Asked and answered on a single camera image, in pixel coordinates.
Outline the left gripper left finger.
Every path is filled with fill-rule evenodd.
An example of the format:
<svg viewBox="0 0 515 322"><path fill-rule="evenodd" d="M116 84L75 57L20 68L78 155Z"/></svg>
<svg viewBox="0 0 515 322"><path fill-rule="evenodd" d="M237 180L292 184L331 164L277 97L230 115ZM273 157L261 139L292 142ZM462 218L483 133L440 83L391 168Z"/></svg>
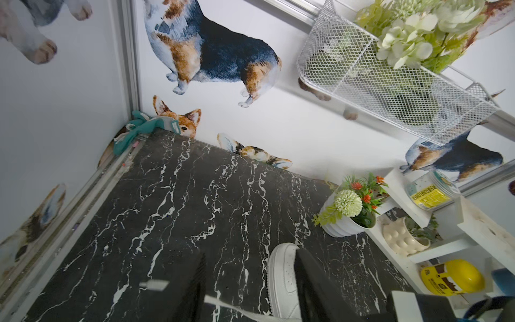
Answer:
<svg viewBox="0 0 515 322"><path fill-rule="evenodd" d="M202 250L174 247L156 272L138 276L135 321L200 321L207 286Z"/></svg>

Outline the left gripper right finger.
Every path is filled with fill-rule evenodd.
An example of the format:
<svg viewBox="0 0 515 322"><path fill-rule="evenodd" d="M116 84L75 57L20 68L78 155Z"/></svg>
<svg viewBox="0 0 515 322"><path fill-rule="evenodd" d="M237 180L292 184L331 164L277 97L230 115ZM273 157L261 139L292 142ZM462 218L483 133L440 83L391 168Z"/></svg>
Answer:
<svg viewBox="0 0 515 322"><path fill-rule="evenodd" d="M303 321L363 320L344 301L310 252L298 249L294 268Z"/></svg>

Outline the white sneaker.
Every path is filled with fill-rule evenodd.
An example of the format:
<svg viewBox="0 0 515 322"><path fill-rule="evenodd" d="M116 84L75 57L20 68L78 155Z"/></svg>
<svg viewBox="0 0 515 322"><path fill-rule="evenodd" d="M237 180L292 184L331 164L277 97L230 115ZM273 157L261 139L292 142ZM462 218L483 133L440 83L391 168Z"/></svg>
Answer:
<svg viewBox="0 0 515 322"><path fill-rule="evenodd" d="M272 315L281 319L302 321L295 276L298 246L279 244L268 259L268 297Z"/></svg>

